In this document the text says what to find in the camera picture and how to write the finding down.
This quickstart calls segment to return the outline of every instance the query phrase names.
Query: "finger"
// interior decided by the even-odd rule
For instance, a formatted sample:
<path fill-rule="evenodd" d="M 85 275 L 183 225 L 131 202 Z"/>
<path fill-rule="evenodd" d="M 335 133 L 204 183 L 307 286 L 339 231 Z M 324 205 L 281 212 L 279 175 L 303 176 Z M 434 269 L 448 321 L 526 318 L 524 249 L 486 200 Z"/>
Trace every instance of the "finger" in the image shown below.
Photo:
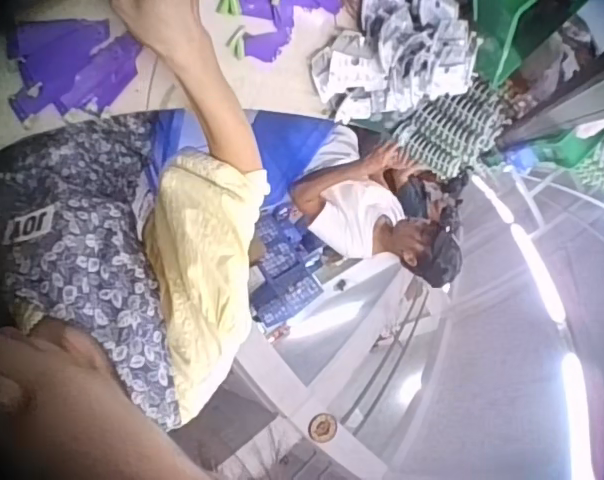
<path fill-rule="evenodd" d="M 26 391 L 17 382 L 0 375 L 0 413 L 17 414 L 29 404 Z"/>
<path fill-rule="evenodd" d="M 17 330 L 0 331 L 0 375 L 21 383 L 22 379 L 28 377 L 32 367 L 37 365 L 35 354 L 38 350 L 24 335 L 17 335 L 15 332 Z"/>

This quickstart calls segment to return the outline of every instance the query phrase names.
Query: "hand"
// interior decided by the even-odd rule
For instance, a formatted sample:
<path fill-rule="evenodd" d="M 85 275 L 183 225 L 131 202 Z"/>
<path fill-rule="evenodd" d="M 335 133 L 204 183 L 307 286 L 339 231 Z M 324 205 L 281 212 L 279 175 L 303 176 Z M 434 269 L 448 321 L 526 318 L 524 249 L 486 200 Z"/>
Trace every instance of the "hand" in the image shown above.
<path fill-rule="evenodd" d="M 48 320 L 28 337 L 0 330 L 0 458 L 23 470 L 10 478 L 201 478 L 93 338 Z"/>
<path fill-rule="evenodd" d="M 391 142 L 375 148 L 363 160 L 367 175 L 407 168 L 407 164 L 410 164 L 410 159 L 406 151 Z"/>
<path fill-rule="evenodd" d="M 199 0 L 111 0 L 129 31 L 163 58 L 192 55 L 207 37 Z"/>

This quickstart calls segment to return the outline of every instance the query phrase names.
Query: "yellow shirt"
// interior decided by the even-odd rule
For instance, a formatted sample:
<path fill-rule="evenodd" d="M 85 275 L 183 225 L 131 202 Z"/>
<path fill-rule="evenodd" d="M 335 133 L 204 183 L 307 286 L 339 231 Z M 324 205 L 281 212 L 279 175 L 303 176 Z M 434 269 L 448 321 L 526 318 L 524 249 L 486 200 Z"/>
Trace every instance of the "yellow shirt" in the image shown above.
<path fill-rule="evenodd" d="M 251 328 L 248 249 L 268 193 L 265 170 L 244 175 L 202 153 L 179 155 L 162 175 L 144 243 L 183 424 L 226 378 Z"/>

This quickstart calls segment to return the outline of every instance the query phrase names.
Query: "round sticker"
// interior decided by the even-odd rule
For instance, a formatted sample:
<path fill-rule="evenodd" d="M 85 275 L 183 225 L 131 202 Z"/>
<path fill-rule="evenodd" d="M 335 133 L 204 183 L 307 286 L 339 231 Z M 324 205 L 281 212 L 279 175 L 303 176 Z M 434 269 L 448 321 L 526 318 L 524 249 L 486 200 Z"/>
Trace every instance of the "round sticker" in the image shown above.
<path fill-rule="evenodd" d="M 338 422 L 333 415 L 321 413 L 316 415 L 309 424 L 309 436 L 317 443 L 326 443 L 335 437 Z"/>

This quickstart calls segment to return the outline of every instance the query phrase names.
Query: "stack of blister packs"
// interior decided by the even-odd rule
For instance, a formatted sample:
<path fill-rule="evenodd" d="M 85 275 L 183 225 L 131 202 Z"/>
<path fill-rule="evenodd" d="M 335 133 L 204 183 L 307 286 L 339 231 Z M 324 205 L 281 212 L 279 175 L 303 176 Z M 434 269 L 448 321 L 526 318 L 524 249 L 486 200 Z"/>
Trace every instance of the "stack of blister packs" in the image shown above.
<path fill-rule="evenodd" d="M 466 93 L 479 42 L 458 15 L 455 0 L 364 0 L 364 34 L 342 32 L 311 62 L 336 121 L 377 121 L 388 112 L 399 120 L 422 99 Z"/>

